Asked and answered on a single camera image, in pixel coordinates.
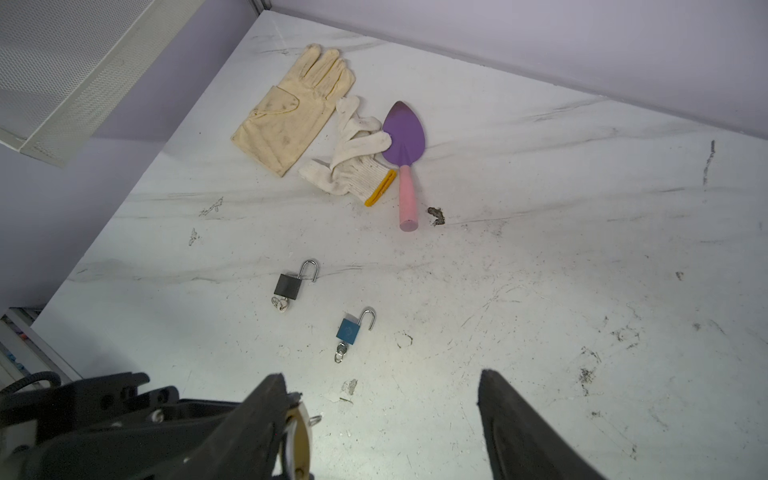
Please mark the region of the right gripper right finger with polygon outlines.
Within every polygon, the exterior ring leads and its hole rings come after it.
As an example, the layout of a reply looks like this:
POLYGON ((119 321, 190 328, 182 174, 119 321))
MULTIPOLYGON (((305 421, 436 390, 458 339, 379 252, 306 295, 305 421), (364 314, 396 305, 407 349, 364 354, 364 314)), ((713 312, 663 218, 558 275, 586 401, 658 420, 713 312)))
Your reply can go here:
POLYGON ((485 369, 478 408, 495 479, 601 479, 497 371, 485 369))

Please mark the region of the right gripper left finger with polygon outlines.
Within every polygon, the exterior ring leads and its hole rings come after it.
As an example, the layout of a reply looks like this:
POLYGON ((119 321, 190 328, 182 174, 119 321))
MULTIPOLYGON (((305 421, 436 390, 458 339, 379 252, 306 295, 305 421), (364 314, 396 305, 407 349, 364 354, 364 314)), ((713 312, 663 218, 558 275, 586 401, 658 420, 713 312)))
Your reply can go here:
POLYGON ((270 479, 289 398, 284 376, 271 374, 205 439, 175 479, 270 479))

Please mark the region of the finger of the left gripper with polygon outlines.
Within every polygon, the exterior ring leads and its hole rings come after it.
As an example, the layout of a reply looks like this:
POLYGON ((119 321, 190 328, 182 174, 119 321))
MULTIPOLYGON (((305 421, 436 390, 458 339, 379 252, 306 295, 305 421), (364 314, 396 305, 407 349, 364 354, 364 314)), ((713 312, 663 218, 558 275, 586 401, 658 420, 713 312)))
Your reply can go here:
POLYGON ((1 397, 3 427, 36 420, 39 425, 80 427, 147 408, 158 408, 180 398, 173 386, 141 394, 150 382, 145 373, 118 373, 77 380, 66 385, 5 394, 1 397))
POLYGON ((3 479, 168 479, 239 405, 188 400, 121 413, 39 406, 1 413, 32 439, 1 461, 3 479))

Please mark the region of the brass padlock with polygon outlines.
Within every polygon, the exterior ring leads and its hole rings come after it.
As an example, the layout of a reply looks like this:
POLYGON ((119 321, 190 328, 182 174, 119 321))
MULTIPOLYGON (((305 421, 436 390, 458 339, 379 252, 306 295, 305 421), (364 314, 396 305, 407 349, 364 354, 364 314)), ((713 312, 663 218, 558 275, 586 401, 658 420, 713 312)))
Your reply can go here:
POLYGON ((285 479, 311 477, 312 417, 303 402, 291 406, 280 446, 280 465, 285 479))

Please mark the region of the dark key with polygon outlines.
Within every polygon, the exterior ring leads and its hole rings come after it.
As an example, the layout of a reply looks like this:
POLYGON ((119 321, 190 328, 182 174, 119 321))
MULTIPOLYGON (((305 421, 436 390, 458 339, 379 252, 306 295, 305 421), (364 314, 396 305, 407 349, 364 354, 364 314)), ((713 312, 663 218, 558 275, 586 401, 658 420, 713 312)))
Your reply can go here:
POLYGON ((337 364, 340 364, 344 360, 344 357, 345 357, 346 353, 348 352, 348 349, 349 349, 349 344, 348 343, 346 343, 346 342, 339 342, 338 343, 338 345, 336 347, 336 352, 334 354, 334 361, 337 364))

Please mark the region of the blue padlock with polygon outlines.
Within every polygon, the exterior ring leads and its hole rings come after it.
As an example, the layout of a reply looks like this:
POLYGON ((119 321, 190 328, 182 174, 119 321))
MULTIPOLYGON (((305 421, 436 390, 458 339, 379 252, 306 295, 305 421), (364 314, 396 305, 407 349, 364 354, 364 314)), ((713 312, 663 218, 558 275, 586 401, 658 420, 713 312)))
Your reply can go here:
POLYGON ((370 318, 368 330, 372 330, 376 322, 376 311, 372 307, 366 307, 358 317, 345 316, 338 328, 336 338, 341 344, 353 345, 360 332, 362 321, 370 318))

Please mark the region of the black padlock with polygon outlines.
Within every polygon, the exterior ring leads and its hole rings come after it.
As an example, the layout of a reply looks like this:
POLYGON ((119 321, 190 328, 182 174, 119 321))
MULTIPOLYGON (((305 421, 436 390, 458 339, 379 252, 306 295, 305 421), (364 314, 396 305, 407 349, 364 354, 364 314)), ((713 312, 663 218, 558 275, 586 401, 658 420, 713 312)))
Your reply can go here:
POLYGON ((319 277, 320 263, 316 259, 305 260, 296 274, 281 274, 275 286, 273 297, 277 300, 296 300, 302 283, 315 283, 319 277))

